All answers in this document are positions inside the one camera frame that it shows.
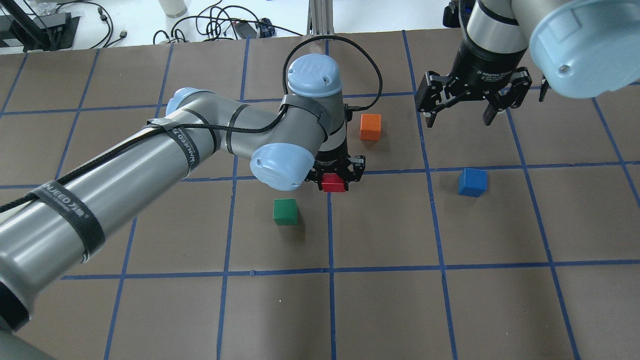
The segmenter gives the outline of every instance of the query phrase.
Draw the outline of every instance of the light blue joint cap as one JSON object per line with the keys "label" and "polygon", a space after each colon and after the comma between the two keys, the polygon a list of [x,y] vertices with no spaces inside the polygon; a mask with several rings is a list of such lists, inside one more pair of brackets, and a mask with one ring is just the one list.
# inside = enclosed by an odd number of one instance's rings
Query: light blue joint cap
{"label": "light blue joint cap", "polygon": [[640,1],[573,0],[531,35],[531,56],[559,94],[578,99],[640,78]]}
{"label": "light blue joint cap", "polygon": [[169,115],[170,113],[174,112],[175,110],[178,110],[180,108],[180,105],[182,104],[182,102],[189,96],[197,93],[197,92],[210,92],[208,90],[201,90],[201,89],[196,89],[196,88],[181,88],[180,90],[176,91],[175,94],[173,95],[173,97],[171,99],[169,99],[169,102],[166,105],[166,111],[165,111],[165,116]]}
{"label": "light blue joint cap", "polygon": [[327,97],[342,90],[338,64],[327,55],[300,56],[289,66],[287,78],[291,91],[306,97]]}
{"label": "light blue joint cap", "polygon": [[251,156],[251,172],[258,180],[283,192],[293,191],[305,182],[314,166],[314,156],[292,143],[269,143]]}

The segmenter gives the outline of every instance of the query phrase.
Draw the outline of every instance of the red block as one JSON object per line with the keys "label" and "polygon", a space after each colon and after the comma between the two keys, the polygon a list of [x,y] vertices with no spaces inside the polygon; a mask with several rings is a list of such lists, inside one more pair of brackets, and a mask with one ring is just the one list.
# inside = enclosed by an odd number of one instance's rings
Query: red block
{"label": "red block", "polygon": [[326,193],[344,193],[346,184],[338,174],[322,175],[322,190]]}

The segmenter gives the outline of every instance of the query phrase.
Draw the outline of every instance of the cube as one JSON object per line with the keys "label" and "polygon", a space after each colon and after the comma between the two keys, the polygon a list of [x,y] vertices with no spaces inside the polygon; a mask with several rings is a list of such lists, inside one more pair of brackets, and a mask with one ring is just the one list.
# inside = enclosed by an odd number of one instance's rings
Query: cube
{"label": "cube", "polygon": [[487,188],[485,170],[466,168],[458,178],[458,195],[480,197]]}
{"label": "cube", "polygon": [[298,205],[296,199],[275,199],[273,220],[278,225],[298,225]]}
{"label": "cube", "polygon": [[382,132],[382,116],[379,114],[362,114],[360,117],[360,139],[378,141]]}
{"label": "cube", "polygon": [[338,174],[323,174],[322,190],[326,193],[344,193],[347,191],[347,185]]}

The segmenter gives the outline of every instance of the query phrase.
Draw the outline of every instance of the blue tape line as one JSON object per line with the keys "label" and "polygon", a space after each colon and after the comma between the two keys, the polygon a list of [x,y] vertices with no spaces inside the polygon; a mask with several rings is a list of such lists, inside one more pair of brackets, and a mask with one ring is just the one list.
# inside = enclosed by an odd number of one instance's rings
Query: blue tape line
{"label": "blue tape line", "polygon": [[22,59],[22,63],[18,68],[18,72],[15,74],[15,78],[13,79],[13,84],[11,84],[11,88],[9,89],[9,94],[6,94],[6,99],[4,100],[4,104],[2,105],[2,110],[0,110],[0,116],[4,115],[4,111],[6,107],[9,105],[9,100],[11,99],[11,95],[13,95],[13,91],[15,90],[15,86],[18,84],[18,80],[20,79],[20,75],[22,74],[22,70],[24,69],[24,64],[27,62],[27,58],[29,54],[25,54]]}
{"label": "blue tape line", "polygon": [[529,176],[529,169],[527,168],[527,162],[524,158],[524,153],[522,152],[522,146],[520,146],[520,139],[518,138],[518,133],[516,132],[515,124],[513,123],[513,117],[511,116],[511,111],[507,109],[507,118],[509,119],[509,126],[511,126],[511,132],[513,133],[513,139],[516,142],[516,148],[518,149],[518,156],[520,157],[520,162],[522,163],[522,170],[524,171],[524,176],[527,181],[527,187],[529,188],[529,195],[531,196],[531,203],[533,205],[533,210],[536,213],[536,219],[538,221],[538,227],[540,229],[540,235],[542,237],[542,242],[545,247],[545,252],[547,254],[547,261],[549,263],[549,268],[551,270],[551,276],[554,281],[554,286],[556,287],[556,295],[558,297],[558,302],[560,304],[560,310],[562,312],[564,326],[566,327],[567,335],[569,337],[569,344],[571,345],[571,350],[573,351],[573,357],[575,360],[580,360],[580,354],[578,352],[578,347],[575,343],[575,338],[573,337],[573,329],[571,327],[571,322],[569,321],[569,314],[567,313],[566,306],[564,304],[564,296],[562,294],[562,289],[560,288],[560,282],[558,280],[556,268],[554,266],[554,258],[551,255],[551,249],[549,248],[549,242],[547,239],[547,232],[545,231],[545,226],[542,223],[542,216],[540,215],[540,209],[538,207],[538,201],[536,199],[536,194],[533,190],[533,185],[531,183],[531,178]]}
{"label": "blue tape line", "polygon": [[111,353],[111,341],[113,340],[113,331],[116,327],[116,319],[118,318],[118,308],[120,307],[120,298],[122,296],[122,286],[124,285],[124,279],[127,275],[127,266],[129,265],[129,255],[131,254],[131,244],[133,243],[133,237],[136,233],[136,225],[138,224],[138,218],[134,218],[131,222],[131,230],[129,231],[129,241],[127,242],[127,250],[124,253],[124,260],[122,261],[122,271],[120,272],[120,281],[118,282],[118,291],[116,292],[116,300],[113,304],[113,313],[111,314],[111,323],[109,324],[109,334],[107,335],[107,343],[104,347],[104,360],[109,360],[109,354]]}
{"label": "blue tape line", "polygon": [[57,110],[29,110],[29,111],[8,111],[3,115],[35,115],[53,113],[75,113],[78,109],[57,109]]}
{"label": "blue tape line", "polygon": [[365,175],[389,175],[389,174],[421,174],[424,173],[423,168],[404,168],[401,170],[367,170]]}
{"label": "blue tape line", "polygon": [[576,164],[541,164],[541,165],[528,165],[527,168],[566,168],[566,167],[610,167],[618,166],[620,163],[616,162],[604,162],[604,163],[576,163]]}
{"label": "blue tape line", "polygon": [[108,280],[119,279],[121,275],[118,274],[104,274],[104,275],[66,275],[60,280]]}
{"label": "blue tape line", "polygon": [[60,178],[60,173],[62,172],[62,166],[64,165],[65,159],[67,158],[67,152],[69,151],[71,138],[73,137],[74,131],[76,130],[78,118],[80,117],[80,111],[82,110],[82,105],[84,104],[84,98],[86,97],[87,91],[89,91],[89,85],[91,84],[91,78],[93,77],[93,72],[95,71],[95,65],[98,63],[98,56],[100,56],[100,49],[97,49],[95,51],[95,56],[93,57],[93,64],[91,64],[91,70],[89,71],[89,76],[87,77],[86,83],[84,84],[84,90],[82,92],[82,97],[80,97],[80,103],[78,104],[76,116],[74,117],[74,121],[71,124],[71,130],[69,130],[69,136],[67,137],[65,149],[62,151],[62,157],[60,158],[60,163],[58,164],[58,169],[56,171],[56,179]]}
{"label": "blue tape line", "polygon": [[108,110],[129,110],[129,109],[149,109],[157,105],[127,105],[127,106],[103,106],[100,108],[83,108],[82,111],[108,111]]}
{"label": "blue tape line", "polygon": [[[331,193],[326,194],[327,235],[329,244],[329,270],[333,269],[333,205]],[[335,281],[333,272],[329,274],[329,314],[331,319],[331,359],[336,360],[337,351],[335,344]]]}
{"label": "blue tape line", "polygon": [[206,183],[208,181],[233,181],[234,178],[231,176],[221,176],[221,177],[188,177],[186,179],[182,179],[183,183]]}
{"label": "blue tape line", "polygon": [[333,268],[333,205],[331,193],[326,193],[327,233],[329,239],[329,268]]}
{"label": "blue tape line", "polygon": [[173,44],[169,45],[169,55],[166,58],[166,65],[164,66],[164,76],[162,78],[162,86],[160,87],[160,95],[158,96],[158,102],[156,104],[156,115],[158,118],[160,115],[160,108],[162,106],[162,100],[164,97],[164,90],[166,88],[166,80],[169,78],[169,69],[171,68],[171,58],[173,56]]}
{"label": "blue tape line", "polygon": [[[640,265],[640,259],[619,260],[578,260],[559,261],[553,263],[492,263],[492,264],[455,264],[447,265],[447,270],[479,270],[479,269],[509,269],[509,268],[545,268],[550,266],[607,266],[607,265]],[[188,277],[223,277],[223,276],[279,276],[300,274],[337,274],[353,272],[404,272],[404,271],[439,271],[440,265],[405,265],[405,266],[363,266],[345,268],[303,268],[290,270],[236,270],[236,271],[210,271],[210,272],[169,272],[149,274],[126,274],[125,279],[169,279]],[[61,280],[104,280],[119,279],[117,274],[96,275],[66,275]]]}
{"label": "blue tape line", "polygon": [[292,269],[292,270],[258,270],[258,271],[254,271],[254,276],[321,274],[323,272],[327,272],[325,268]]}
{"label": "blue tape line", "polygon": [[558,261],[555,266],[638,265],[640,259]]}
{"label": "blue tape line", "polygon": [[549,266],[549,263],[467,264],[467,265],[447,265],[447,270],[545,268],[548,266]]}
{"label": "blue tape line", "polygon": [[638,205],[638,207],[640,207],[640,196],[638,196],[638,191],[636,190],[636,186],[634,185],[634,180],[631,178],[631,174],[629,174],[629,169],[627,169],[625,160],[622,158],[622,153],[620,152],[620,149],[618,148],[618,145],[616,144],[616,141],[613,138],[613,134],[609,129],[609,125],[607,124],[607,120],[605,119],[604,114],[602,113],[602,109],[600,108],[600,105],[598,104],[598,101],[596,100],[596,98],[592,98],[591,101],[593,102],[593,106],[595,106],[596,111],[598,112],[598,116],[600,117],[602,126],[604,126],[604,129],[607,132],[607,136],[609,137],[609,141],[611,141],[611,145],[613,146],[613,149],[616,152],[616,156],[618,157],[618,161],[619,161],[618,165],[622,166],[622,171],[624,171],[625,176],[627,177],[627,182],[631,187],[631,192],[634,194],[634,197],[636,198],[636,204]]}
{"label": "blue tape line", "polygon": [[[409,73],[411,77],[411,87],[413,94],[416,92],[415,76],[413,75],[413,63],[411,60],[411,51],[409,50],[409,42],[406,38],[406,31],[402,30],[402,37],[404,40],[404,50],[406,51],[406,59],[409,64]],[[429,159],[427,157],[427,150],[424,143],[424,134],[422,132],[422,119],[419,113],[415,113],[418,123],[418,135],[420,136],[420,147],[422,148],[422,159],[424,160],[424,168],[429,169]],[[431,182],[431,172],[425,171],[427,176],[427,187],[429,189],[429,203],[431,204],[431,217],[433,219],[433,229],[435,230],[436,246],[438,249],[438,263],[440,265],[440,272],[442,274],[442,293],[444,296],[445,313],[447,316],[447,326],[449,328],[449,341],[451,342],[451,355],[453,360],[458,360],[458,349],[456,348],[456,335],[453,330],[453,319],[451,316],[451,302],[449,301],[449,286],[447,284],[447,267],[444,261],[444,254],[442,252],[442,241],[440,239],[440,228],[438,226],[438,213],[436,211],[436,204],[433,197],[433,187]]]}
{"label": "blue tape line", "polygon": [[246,68],[249,63],[249,43],[251,37],[246,38],[246,44],[244,46],[244,63],[242,65],[242,85],[240,87],[240,101],[244,101],[244,88],[246,86]]}
{"label": "blue tape line", "polygon": [[365,266],[335,268],[333,272],[395,272],[395,271],[428,271],[439,270],[440,265],[409,265],[409,266]]}
{"label": "blue tape line", "polygon": [[474,168],[478,170],[513,170],[513,169],[521,169],[521,165],[504,165],[504,166],[487,166],[487,167],[440,167],[440,168],[431,168],[430,172],[452,172],[452,171],[462,171],[466,168]]}
{"label": "blue tape line", "polygon": [[238,176],[238,180],[258,180],[255,176]]}
{"label": "blue tape line", "polygon": [[[238,157],[234,156],[233,185],[231,187],[231,205],[229,208],[229,222],[227,227],[227,248],[225,249],[225,273],[229,271],[229,258],[231,257],[231,237],[234,227],[234,210],[236,207]],[[220,295],[220,317],[218,318],[218,342],[216,344],[216,359],[222,355],[222,332],[225,324],[225,308],[227,305],[227,281],[228,276],[222,278],[222,291]]]}
{"label": "blue tape line", "polygon": [[331,316],[331,360],[337,358],[337,346],[335,341],[335,281],[334,274],[329,274],[329,313]]}
{"label": "blue tape line", "polygon": [[175,279],[186,277],[220,277],[228,275],[224,271],[203,271],[203,272],[167,272],[160,274],[127,274],[127,279]]}

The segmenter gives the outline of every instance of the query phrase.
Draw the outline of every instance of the grid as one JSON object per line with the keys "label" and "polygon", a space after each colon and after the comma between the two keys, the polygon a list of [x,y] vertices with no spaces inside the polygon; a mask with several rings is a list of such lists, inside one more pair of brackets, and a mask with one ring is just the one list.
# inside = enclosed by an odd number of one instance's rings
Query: grid
{"label": "grid", "polygon": [[[415,85],[415,76],[414,76],[414,67],[413,67],[413,58],[410,51],[410,46],[407,38],[407,34],[405,31],[402,31],[402,38],[404,41],[404,50],[406,51],[406,61],[408,63],[408,68],[410,71],[410,79],[412,84],[411,92],[391,92],[384,93],[384,97],[401,97],[413,95],[416,91]],[[246,41],[246,45],[244,47],[244,58],[243,58],[243,72],[242,72],[242,83],[239,100],[241,102],[247,103],[258,103],[258,102],[279,102],[281,99],[245,99],[245,87],[246,87],[246,78],[247,78],[247,67],[248,67],[248,59],[250,56],[250,44],[251,39]],[[0,119],[4,115],[30,115],[30,114],[49,114],[49,113],[75,113],[73,123],[71,125],[67,142],[65,144],[65,148],[63,150],[62,157],[60,159],[58,169],[56,171],[56,177],[59,177],[63,168],[63,164],[65,162],[65,158],[67,157],[67,152],[69,149],[69,145],[72,141],[72,137],[74,135],[74,131],[76,129],[76,125],[78,123],[79,116],[84,111],[104,111],[104,110],[130,110],[130,109],[155,109],[156,116],[159,116],[162,109],[166,107],[166,104],[163,103],[163,99],[165,97],[165,90],[167,79],[170,72],[170,65],[172,62],[174,46],[169,45],[168,57],[166,62],[166,67],[164,69],[164,78],[161,87],[161,91],[158,97],[158,101],[156,104],[142,104],[142,105],[132,105],[132,106],[108,106],[108,107],[95,107],[95,108],[85,108],[83,106],[84,100],[87,94],[87,91],[90,87],[94,70],[96,68],[96,64],[99,60],[99,56],[101,51],[98,50],[95,52],[95,57],[93,59],[92,67],[88,75],[88,79],[86,80],[86,84],[84,85],[83,94],[79,105],[74,109],[62,109],[62,110],[33,110],[33,111],[7,111],[8,103],[10,102],[13,91],[15,90],[16,84],[19,82],[20,75],[22,74],[23,68],[29,55],[25,55],[19,70],[15,76],[13,84],[8,92],[7,98],[3,104],[2,110],[0,111]],[[326,44],[324,49],[325,53],[329,53],[329,44]],[[346,95],[347,99],[356,99],[362,97],[372,97],[374,94],[350,94]],[[108,336],[106,340],[106,347],[104,350],[104,359],[109,359],[111,352],[111,344],[113,340],[114,330],[116,327],[116,323],[118,320],[118,310],[120,306],[121,295],[123,292],[123,287],[125,285],[126,280],[131,279],[173,279],[173,278],[201,278],[201,277],[219,277],[221,278],[221,297],[220,297],[220,311],[219,311],[219,322],[218,322],[218,332],[216,339],[216,358],[221,359],[221,355],[223,353],[222,345],[223,345],[223,335],[225,333],[225,313],[227,309],[227,286],[228,280],[233,277],[248,277],[248,276],[272,276],[272,275],[296,275],[296,274],[328,274],[329,280],[329,309],[330,309],[330,354],[332,359],[340,358],[340,354],[338,352],[337,343],[339,341],[339,329],[337,329],[336,322],[336,300],[335,300],[335,274],[341,273],[366,273],[366,272],[419,272],[419,271],[428,271],[428,272],[440,272],[442,274],[441,282],[442,282],[442,294],[443,294],[443,302],[444,302],[444,310],[445,317],[447,323],[448,337],[451,348],[450,357],[453,359],[458,359],[458,347],[456,346],[456,331],[454,329],[454,320],[455,314],[452,311],[451,299],[449,293],[449,284],[447,282],[447,272],[449,270],[480,270],[480,269],[514,269],[514,268],[544,268],[549,269],[553,285],[557,295],[557,301],[559,303],[559,307],[562,313],[564,326],[566,328],[566,335],[568,337],[568,341],[570,343],[571,351],[574,359],[580,359],[580,347],[576,343],[574,338],[571,318],[569,317],[568,310],[566,308],[565,299],[563,296],[563,289],[561,288],[560,281],[557,274],[558,268],[565,267],[574,267],[574,266],[607,266],[607,265],[640,265],[640,259],[630,258],[630,259],[600,259],[600,260],[585,260],[585,261],[555,261],[552,255],[551,247],[547,240],[547,233],[545,231],[545,226],[543,223],[541,211],[538,206],[538,201],[536,199],[536,192],[534,186],[531,181],[530,169],[545,169],[545,168],[581,168],[581,167],[620,167],[624,172],[625,178],[628,182],[628,186],[631,189],[633,196],[635,198],[636,204],[640,207],[640,197],[638,195],[637,185],[634,184],[632,179],[632,175],[629,172],[629,165],[640,165],[640,160],[637,159],[625,159],[621,151],[619,150],[614,136],[609,129],[609,125],[607,120],[603,114],[603,111],[600,109],[600,105],[596,99],[592,99],[593,106],[595,111],[597,112],[600,121],[602,122],[602,126],[605,129],[605,132],[608,136],[609,141],[615,151],[615,155],[617,157],[617,161],[606,161],[606,162],[598,162],[598,163],[574,163],[574,164],[563,164],[563,163],[550,163],[550,164],[535,164],[530,165],[527,164],[525,155],[520,144],[518,138],[518,132],[516,131],[515,122],[513,120],[512,114],[510,111],[507,111],[509,127],[513,134],[513,139],[515,141],[515,145],[517,148],[518,156],[520,158],[519,165],[494,165],[494,166],[479,166],[474,168],[481,168],[485,170],[521,170],[524,174],[526,185],[529,191],[529,196],[531,198],[531,203],[533,206],[533,210],[535,212],[535,217],[538,223],[538,227],[541,234],[541,239],[543,242],[543,246],[546,254],[546,261],[539,262],[529,262],[529,263],[481,263],[481,264],[448,264],[445,262],[445,256],[443,251],[442,240],[440,236],[440,226],[438,223],[438,209],[436,208],[436,198],[434,195],[432,175],[439,172],[458,172],[463,169],[463,167],[438,167],[432,168],[429,166],[429,157],[426,147],[425,136],[422,128],[422,119],[419,114],[416,114],[416,121],[418,127],[418,134],[420,140],[420,149],[422,151],[422,159],[424,162],[423,168],[404,168],[404,169],[389,169],[389,170],[368,170],[365,172],[368,176],[378,176],[378,175],[390,175],[390,174],[424,174],[426,186],[428,189],[428,198],[431,208],[431,221],[433,222],[433,228],[435,231],[435,241],[437,248],[437,265],[407,265],[407,266],[349,266],[349,267],[339,267],[334,265],[334,243],[333,243],[333,206],[332,206],[332,195],[329,193],[326,196],[326,213],[327,213],[327,231],[328,231],[328,266],[321,268],[298,268],[298,269],[281,269],[281,270],[230,270],[230,252],[232,248],[232,234],[234,230],[234,211],[236,206],[236,191],[239,182],[243,181],[253,181],[255,178],[253,176],[239,176],[238,175],[238,158],[235,157],[233,161],[233,170],[231,177],[195,177],[195,178],[187,178],[183,180],[184,183],[208,183],[208,182],[228,182],[231,183],[231,198],[230,198],[230,207],[228,212],[228,228],[227,228],[227,242],[226,242],[226,250],[224,257],[224,267],[222,271],[212,271],[212,272],[168,272],[168,273],[154,273],[154,274],[130,274],[127,272],[127,266],[129,263],[129,256],[131,254],[131,248],[134,242],[134,237],[136,234],[136,226],[138,223],[138,219],[134,219],[131,223],[129,229],[129,237],[126,245],[126,251],[124,255],[124,261],[122,263],[122,271],[119,274],[97,274],[97,275],[67,275],[63,277],[63,280],[66,281],[82,281],[82,280],[101,280],[101,279],[112,279],[117,280],[117,291],[115,296],[115,302],[113,304],[113,312],[111,315]],[[8,185],[0,185],[0,189],[26,189],[38,186],[37,184],[8,184]]]}

